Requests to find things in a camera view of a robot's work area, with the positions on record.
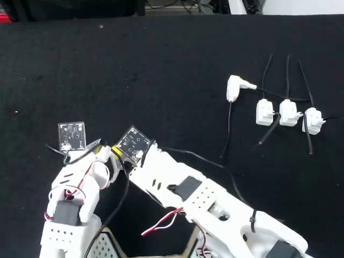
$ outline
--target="square sensor board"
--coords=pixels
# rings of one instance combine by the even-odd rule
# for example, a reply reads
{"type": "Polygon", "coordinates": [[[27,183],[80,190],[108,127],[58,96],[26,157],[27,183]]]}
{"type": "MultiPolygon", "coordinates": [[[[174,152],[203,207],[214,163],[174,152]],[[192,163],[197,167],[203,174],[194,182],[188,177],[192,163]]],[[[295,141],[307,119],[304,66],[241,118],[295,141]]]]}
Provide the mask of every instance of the square sensor board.
{"type": "Polygon", "coordinates": [[[84,122],[60,123],[59,142],[61,151],[83,151],[86,149],[84,122]]]}
{"type": "Polygon", "coordinates": [[[143,153],[147,151],[150,142],[143,133],[134,126],[131,126],[118,141],[116,148],[124,153],[128,159],[137,164],[142,158],[143,153]]]}

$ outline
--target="black cloth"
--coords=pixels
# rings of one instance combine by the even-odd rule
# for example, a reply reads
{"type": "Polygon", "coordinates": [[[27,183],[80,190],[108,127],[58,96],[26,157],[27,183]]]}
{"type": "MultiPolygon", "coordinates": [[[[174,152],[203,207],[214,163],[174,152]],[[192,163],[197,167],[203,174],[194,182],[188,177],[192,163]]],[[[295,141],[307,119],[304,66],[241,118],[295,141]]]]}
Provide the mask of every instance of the black cloth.
{"type": "MultiPolygon", "coordinates": [[[[62,156],[57,124],[84,121],[87,140],[115,143],[135,125],[158,144],[220,162],[227,133],[230,74],[259,84],[274,54],[266,87],[285,92],[292,54],[291,96],[308,98],[297,70],[303,62],[317,109],[343,115],[344,16],[145,17],[1,25],[0,193],[3,257],[37,257],[47,194],[62,156]]],[[[261,92],[242,90],[233,104],[226,164],[242,195],[300,233],[316,257],[342,257],[343,122],[329,120],[312,136],[309,155],[301,120],[256,146],[267,127],[255,124],[261,92]]],[[[278,111],[280,100],[274,101],[278,111]]],[[[309,103],[298,103],[301,111],[309,103]]],[[[186,154],[172,155],[234,194],[223,170],[186,154]]],[[[103,221],[123,180],[101,194],[103,221]]],[[[192,225],[179,216],[168,230],[140,233],[167,211],[136,186],[109,225],[129,256],[181,253],[192,225]]]]}

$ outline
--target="wire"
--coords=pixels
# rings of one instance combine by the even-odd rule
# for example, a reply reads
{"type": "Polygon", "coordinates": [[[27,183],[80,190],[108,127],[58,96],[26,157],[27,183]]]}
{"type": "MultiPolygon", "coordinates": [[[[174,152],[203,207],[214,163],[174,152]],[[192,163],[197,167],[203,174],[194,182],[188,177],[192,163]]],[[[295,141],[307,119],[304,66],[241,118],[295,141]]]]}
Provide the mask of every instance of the wire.
{"type": "Polygon", "coordinates": [[[231,111],[232,111],[232,103],[233,102],[230,102],[230,109],[228,111],[228,133],[227,133],[227,139],[226,139],[226,143],[225,143],[225,146],[224,146],[224,149],[220,155],[220,158],[223,159],[225,153],[226,153],[226,150],[228,148],[228,143],[230,141],[230,137],[231,137],[231,111]]]}
{"type": "Polygon", "coordinates": [[[179,0],[174,0],[173,2],[163,5],[163,6],[158,6],[158,7],[152,7],[152,5],[150,4],[150,2],[147,0],[147,5],[151,8],[151,9],[161,9],[161,8],[166,8],[169,7],[171,5],[174,5],[175,3],[177,3],[179,0]]]}
{"type": "Polygon", "coordinates": [[[304,126],[305,126],[305,131],[306,131],[306,136],[307,136],[307,142],[308,142],[308,149],[310,151],[310,155],[313,154],[313,146],[312,146],[312,140],[311,140],[311,136],[310,133],[308,131],[308,123],[307,123],[307,116],[306,113],[303,112],[303,119],[304,119],[304,126]]]}
{"type": "Polygon", "coordinates": [[[88,154],[90,154],[91,152],[93,152],[96,148],[98,148],[101,145],[100,142],[94,144],[91,148],[89,148],[84,154],[82,154],[80,157],[77,157],[76,159],[67,162],[66,157],[68,156],[68,153],[66,153],[65,159],[63,161],[63,164],[65,165],[71,165],[74,164],[76,162],[78,162],[79,160],[83,159],[84,157],[86,157],[88,154]]]}
{"type": "Polygon", "coordinates": [[[53,221],[53,218],[50,217],[47,212],[44,212],[44,218],[46,221],[53,221]]]}
{"type": "Polygon", "coordinates": [[[187,154],[190,154],[190,155],[193,155],[195,156],[196,158],[200,159],[200,160],[203,160],[204,162],[207,162],[209,164],[212,164],[213,166],[216,166],[218,168],[221,168],[223,170],[225,170],[227,173],[229,173],[230,177],[231,177],[231,180],[232,180],[232,184],[233,184],[233,188],[234,188],[234,191],[236,193],[236,196],[243,202],[245,203],[246,205],[249,206],[248,202],[243,198],[243,196],[241,195],[240,191],[239,191],[239,188],[237,186],[237,183],[235,181],[235,178],[234,178],[234,175],[232,172],[230,172],[226,167],[220,165],[220,164],[217,164],[213,161],[210,161],[194,152],[191,152],[189,150],[184,150],[184,149],[174,149],[174,148],[167,148],[167,147],[160,147],[162,150],[166,150],[166,151],[173,151],[173,152],[179,152],[179,153],[187,153],[187,154]]]}
{"type": "Polygon", "coordinates": [[[290,55],[286,57],[285,61],[285,80],[286,80],[286,98],[289,98],[290,95],[290,82],[289,82],[289,66],[290,66],[290,55]]]}
{"type": "Polygon", "coordinates": [[[60,155],[63,155],[63,156],[66,155],[65,152],[62,152],[62,151],[60,151],[60,150],[58,150],[58,149],[55,149],[54,147],[52,147],[52,146],[50,146],[50,145],[48,145],[48,144],[45,144],[45,147],[49,148],[49,149],[52,150],[53,152],[56,152],[56,153],[58,153],[58,154],[60,154],[60,155]]]}
{"type": "Polygon", "coordinates": [[[265,140],[270,136],[270,134],[273,132],[273,130],[276,128],[276,126],[278,125],[278,123],[281,120],[281,115],[278,112],[275,112],[276,115],[278,115],[277,119],[274,121],[273,125],[271,125],[269,127],[269,130],[267,130],[267,132],[264,134],[264,136],[262,137],[262,139],[258,142],[258,145],[262,145],[265,140]]]}
{"type": "Polygon", "coordinates": [[[298,64],[299,64],[299,68],[300,68],[300,71],[301,71],[301,74],[302,74],[302,78],[306,84],[306,87],[307,87],[307,91],[308,91],[308,94],[310,95],[310,99],[311,99],[311,104],[312,104],[312,107],[314,107],[314,99],[313,99],[313,95],[311,93],[311,89],[310,89],[310,86],[308,84],[308,80],[307,80],[307,77],[305,75],[305,71],[303,69],[303,66],[302,66],[302,63],[301,63],[301,60],[299,59],[298,60],[298,64]]]}
{"type": "Polygon", "coordinates": [[[104,222],[104,224],[100,227],[100,229],[97,231],[97,233],[95,234],[95,236],[92,238],[83,258],[87,258],[88,254],[90,253],[91,251],[91,248],[93,246],[93,244],[95,243],[95,241],[97,240],[98,236],[100,235],[100,233],[105,229],[105,227],[109,224],[109,222],[113,219],[113,217],[117,214],[117,212],[119,211],[119,209],[121,208],[124,200],[125,200],[125,197],[127,196],[128,194],[128,189],[129,189],[129,183],[130,183],[130,180],[129,180],[129,176],[128,176],[128,172],[127,170],[125,169],[125,166],[124,166],[124,162],[121,158],[121,156],[115,152],[112,148],[111,148],[111,151],[117,156],[117,158],[119,159],[119,162],[124,170],[124,173],[125,173],[125,176],[127,178],[127,181],[126,181],[126,185],[125,185],[125,189],[124,189],[124,193],[123,193],[123,196],[121,198],[121,200],[119,201],[117,207],[112,211],[112,213],[108,216],[108,218],[106,219],[106,221],[104,222]]]}
{"type": "MultiPolygon", "coordinates": [[[[277,93],[274,93],[272,91],[269,91],[269,90],[266,90],[266,89],[262,89],[262,88],[259,88],[259,87],[257,87],[256,89],[260,90],[260,91],[263,91],[265,93],[271,94],[271,95],[273,95],[275,97],[278,97],[278,98],[281,98],[281,99],[285,99],[285,96],[277,94],[277,93]]],[[[307,98],[288,98],[288,99],[290,99],[291,101],[295,101],[295,102],[308,102],[308,101],[310,101],[307,98]]]]}
{"type": "Polygon", "coordinates": [[[184,9],[189,13],[189,14],[191,14],[191,9],[189,10],[186,6],[185,6],[185,0],[181,0],[181,4],[182,4],[182,6],[184,7],[184,9]]]}
{"type": "Polygon", "coordinates": [[[168,224],[165,227],[156,227],[155,230],[164,230],[165,228],[169,228],[170,226],[172,226],[174,221],[175,221],[175,219],[176,219],[176,217],[177,217],[177,215],[178,215],[178,213],[174,213],[173,218],[172,218],[170,224],[168,224]]]}
{"type": "Polygon", "coordinates": [[[212,164],[216,167],[219,167],[219,168],[225,168],[224,166],[220,165],[220,164],[217,164],[215,162],[212,162],[202,156],[199,156],[198,154],[194,153],[194,152],[191,152],[189,150],[184,150],[184,149],[174,149],[174,148],[168,148],[168,147],[160,147],[162,150],[166,150],[166,151],[173,151],[173,152],[179,152],[179,153],[187,153],[187,154],[191,154],[193,156],[195,156],[196,158],[200,159],[200,160],[203,160],[209,164],[212,164]]]}
{"type": "Polygon", "coordinates": [[[199,228],[199,230],[202,232],[202,235],[203,235],[203,245],[202,245],[202,248],[201,248],[201,253],[202,253],[202,256],[204,258],[206,258],[205,253],[204,253],[204,251],[205,251],[205,244],[206,244],[206,234],[205,234],[204,230],[200,226],[198,226],[197,224],[196,224],[196,226],[199,228]]]}
{"type": "Polygon", "coordinates": [[[170,212],[167,213],[165,216],[163,216],[155,225],[153,225],[153,226],[150,227],[149,229],[143,231],[143,232],[141,233],[141,236],[144,237],[145,235],[147,235],[147,234],[149,234],[149,233],[151,233],[151,232],[153,232],[153,231],[156,231],[156,230],[157,230],[157,227],[159,226],[160,223],[162,223],[163,221],[165,221],[167,218],[171,217],[172,215],[178,214],[178,212],[180,212],[180,211],[182,211],[182,210],[183,210],[183,208],[181,207],[181,208],[175,209],[175,210],[173,210],[173,211],[170,211],[170,212]]]}
{"type": "Polygon", "coordinates": [[[325,121],[328,121],[328,120],[331,120],[331,119],[340,119],[340,120],[344,120],[343,117],[338,117],[338,116],[330,116],[330,117],[324,118],[325,121]]]}
{"type": "Polygon", "coordinates": [[[268,70],[269,70],[269,68],[270,68],[270,65],[271,65],[271,62],[272,62],[272,60],[273,60],[273,57],[274,57],[274,56],[273,56],[272,54],[270,54],[269,59],[268,59],[268,62],[267,62],[267,64],[266,64],[265,69],[264,69],[264,72],[263,72],[263,76],[262,76],[262,84],[261,84],[261,87],[262,87],[262,90],[263,90],[263,98],[265,98],[265,91],[264,91],[265,77],[266,77],[266,74],[267,74],[267,72],[268,72],[268,70]]]}
{"type": "Polygon", "coordinates": [[[51,198],[52,198],[53,191],[56,190],[57,188],[60,188],[60,187],[64,187],[65,190],[68,190],[68,188],[73,188],[75,191],[69,196],[72,196],[74,193],[79,191],[84,196],[84,199],[86,199],[85,192],[83,190],[81,190],[79,187],[75,187],[74,185],[69,185],[69,184],[59,184],[58,186],[56,186],[52,190],[50,190],[50,192],[48,193],[48,199],[49,200],[51,200],[51,198]]]}

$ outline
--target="black cable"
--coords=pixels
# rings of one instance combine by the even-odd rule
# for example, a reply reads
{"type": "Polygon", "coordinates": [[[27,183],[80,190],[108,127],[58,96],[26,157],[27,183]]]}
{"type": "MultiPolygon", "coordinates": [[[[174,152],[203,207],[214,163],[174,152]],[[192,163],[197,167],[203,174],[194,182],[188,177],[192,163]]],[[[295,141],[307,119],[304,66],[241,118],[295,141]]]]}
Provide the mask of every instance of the black cable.
{"type": "Polygon", "coordinates": [[[224,14],[224,9],[222,7],[222,0],[218,0],[218,5],[219,5],[219,12],[223,15],[224,14]]]}
{"type": "Polygon", "coordinates": [[[303,114],[303,123],[305,126],[305,131],[306,131],[306,136],[307,136],[308,149],[310,151],[310,155],[312,155],[313,154],[313,146],[312,146],[311,136],[310,136],[310,133],[308,131],[307,116],[306,116],[305,112],[303,112],[302,114],[303,114]]]}
{"type": "Polygon", "coordinates": [[[271,61],[273,60],[273,55],[270,54],[269,56],[269,59],[268,59],[268,62],[267,62],[267,65],[265,66],[265,69],[264,69],[264,72],[263,72],[263,75],[262,75],[262,84],[261,84],[261,87],[262,87],[262,91],[263,91],[263,98],[265,98],[265,91],[264,91],[264,86],[265,86],[265,77],[266,77],[266,74],[270,68],[270,65],[271,65],[271,61]]]}
{"type": "MultiPolygon", "coordinates": [[[[271,94],[271,95],[273,95],[275,97],[278,97],[278,98],[281,98],[281,99],[285,99],[285,96],[280,95],[278,93],[274,93],[272,91],[269,91],[269,90],[266,90],[266,89],[262,89],[262,88],[259,88],[259,87],[257,87],[256,89],[260,90],[260,91],[263,91],[263,92],[265,92],[267,94],[271,94]]],[[[291,101],[295,101],[295,102],[308,102],[308,101],[310,101],[307,98],[288,98],[288,99],[290,99],[291,101]]]]}
{"type": "Polygon", "coordinates": [[[89,246],[88,246],[88,248],[87,248],[87,250],[86,250],[86,252],[85,252],[85,254],[84,254],[84,256],[83,256],[83,258],[87,258],[88,254],[90,253],[91,248],[92,248],[93,244],[95,243],[95,241],[97,240],[98,236],[99,236],[100,233],[105,229],[105,227],[109,224],[109,222],[113,219],[113,217],[117,214],[117,212],[119,211],[119,209],[121,208],[121,206],[122,206],[122,204],[123,204],[123,202],[124,202],[124,200],[125,200],[125,197],[126,197],[127,194],[128,194],[128,189],[129,189],[129,182],[130,182],[130,180],[129,180],[128,172],[127,172],[126,169],[125,169],[124,162],[123,162],[121,156],[120,156],[117,152],[115,152],[112,148],[111,148],[111,152],[117,156],[117,158],[118,158],[118,160],[119,160],[119,162],[120,162],[120,164],[121,164],[121,166],[122,166],[122,168],[123,168],[123,170],[124,170],[125,176],[126,176],[126,178],[127,178],[126,185],[125,185],[125,189],[124,189],[124,193],[123,193],[123,196],[122,196],[121,200],[119,201],[117,207],[116,207],[116,208],[113,210],[113,212],[108,216],[108,218],[106,219],[106,221],[104,222],[104,224],[100,227],[100,229],[97,231],[97,233],[95,234],[95,236],[92,238],[92,240],[91,240],[91,242],[90,242],[90,244],[89,244],[89,246]]]}
{"type": "Polygon", "coordinates": [[[158,7],[152,7],[152,5],[150,4],[150,2],[147,0],[147,5],[151,8],[151,9],[161,9],[161,8],[166,8],[169,7],[171,5],[174,5],[175,3],[177,3],[179,0],[174,0],[173,2],[163,5],[163,6],[158,6],[158,7]]]}
{"type": "Polygon", "coordinates": [[[223,170],[225,170],[227,173],[229,173],[230,177],[231,177],[231,180],[232,180],[232,185],[233,185],[233,188],[234,188],[234,191],[236,193],[236,196],[245,204],[248,205],[248,202],[243,198],[243,196],[241,195],[240,191],[239,191],[239,188],[237,186],[237,183],[235,181],[235,178],[234,178],[234,175],[232,172],[230,172],[226,167],[220,165],[220,164],[217,164],[213,161],[210,161],[194,152],[191,152],[189,150],[185,150],[185,149],[174,149],[174,148],[167,148],[167,147],[160,147],[162,150],[166,150],[166,151],[173,151],[173,152],[179,152],[179,153],[187,153],[187,154],[191,154],[193,156],[195,156],[196,158],[200,159],[200,160],[203,160],[209,164],[212,164],[213,166],[216,166],[218,168],[221,168],[223,170]]]}
{"type": "Polygon", "coordinates": [[[67,162],[67,156],[68,156],[68,153],[66,154],[65,156],[65,159],[63,161],[63,164],[65,165],[71,165],[71,164],[74,164],[76,162],[78,162],[79,160],[83,159],[84,157],[86,157],[88,154],[90,154],[91,152],[93,152],[96,148],[98,148],[99,146],[101,145],[101,142],[98,142],[96,143],[95,145],[93,145],[91,148],[89,148],[84,154],[82,154],[80,157],[77,157],[76,159],[72,160],[72,161],[69,161],[67,162]]]}
{"type": "Polygon", "coordinates": [[[226,150],[228,148],[228,143],[230,142],[230,137],[231,137],[231,111],[232,111],[232,103],[233,102],[230,102],[230,109],[228,111],[228,133],[227,133],[227,139],[226,139],[226,143],[225,143],[225,146],[224,146],[224,149],[220,155],[220,158],[223,159],[225,153],[226,153],[226,150]]]}
{"type": "Polygon", "coordinates": [[[45,147],[49,148],[51,151],[55,152],[55,153],[58,153],[60,155],[63,155],[63,156],[66,156],[66,152],[62,152],[58,149],[55,149],[54,147],[48,145],[48,144],[45,144],[45,147]]]}
{"type": "Polygon", "coordinates": [[[285,80],[286,80],[285,98],[288,98],[288,99],[289,99],[289,96],[290,96],[289,66],[290,66],[290,55],[288,55],[286,57],[286,61],[285,61],[285,80]]]}
{"type": "Polygon", "coordinates": [[[256,229],[254,228],[254,224],[256,223],[256,214],[257,214],[257,210],[253,209],[252,216],[249,219],[249,222],[251,223],[252,233],[256,233],[256,229]]]}
{"type": "Polygon", "coordinates": [[[313,95],[312,95],[312,93],[311,93],[311,89],[310,89],[310,86],[309,86],[309,84],[308,84],[307,77],[306,77],[306,75],[305,75],[305,71],[304,71],[304,69],[303,69],[303,66],[302,66],[302,64],[301,64],[301,60],[300,60],[300,59],[298,60],[298,64],[299,64],[299,68],[300,68],[300,71],[301,71],[301,74],[302,74],[302,78],[303,78],[303,80],[304,80],[304,82],[305,82],[305,84],[306,84],[308,94],[310,95],[312,107],[314,107],[313,95]]]}
{"type": "Polygon", "coordinates": [[[144,163],[145,163],[145,160],[146,160],[147,153],[148,153],[149,149],[151,148],[151,146],[152,146],[154,143],[155,143],[155,140],[152,139],[152,140],[150,141],[150,143],[149,143],[149,145],[148,145],[148,147],[147,147],[145,153],[142,155],[142,158],[141,158],[141,167],[144,166],[144,163]]]}
{"type": "Polygon", "coordinates": [[[275,112],[276,115],[278,115],[278,117],[276,118],[276,120],[274,121],[273,125],[271,125],[269,127],[269,130],[264,134],[264,136],[262,137],[262,139],[258,142],[258,145],[262,145],[265,140],[270,136],[270,134],[273,132],[273,130],[276,128],[276,126],[278,125],[278,123],[280,122],[281,119],[281,115],[278,112],[275,112]]]}
{"type": "Polygon", "coordinates": [[[330,116],[330,117],[324,118],[325,121],[328,121],[328,120],[331,120],[331,119],[340,119],[340,120],[344,120],[343,117],[338,117],[338,116],[330,116]]]}

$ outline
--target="white plug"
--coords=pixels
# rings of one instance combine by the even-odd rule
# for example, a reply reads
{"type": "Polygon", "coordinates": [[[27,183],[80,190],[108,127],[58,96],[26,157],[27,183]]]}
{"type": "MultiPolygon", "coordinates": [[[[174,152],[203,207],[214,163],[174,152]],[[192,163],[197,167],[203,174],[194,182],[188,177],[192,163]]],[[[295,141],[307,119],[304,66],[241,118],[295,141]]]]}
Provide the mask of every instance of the white plug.
{"type": "Polygon", "coordinates": [[[227,100],[229,102],[236,101],[240,89],[257,89],[257,86],[249,83],[248,81],[243,80],[239,76],[231,75],[227,82],[227,100]]]}
{"type": "Polygon", "coordinates": [[[263,98],[257,103],[256,124],[270,126],[274,121],[273,103],[263,98]]]}
{"type": "MultiPolygon", "coordinates": [[[[316,135],[320,132],[321,126],[326,122],[321,117],[321,112],[314,107],[311,107],[305,112],[307,116],[307,127],[310,134],[316,135]]],[[[305,119],[302,122],[302,131],[305,131],[305,119]]]]}
{"type": "Polygon", "coordinates": [[[302,116],[301,112],[297,112],[296,103],[289,99],[285,99],[280,103],[279,113],[281,114],[279,124],[283,126],[295,126],[302,116]]]}

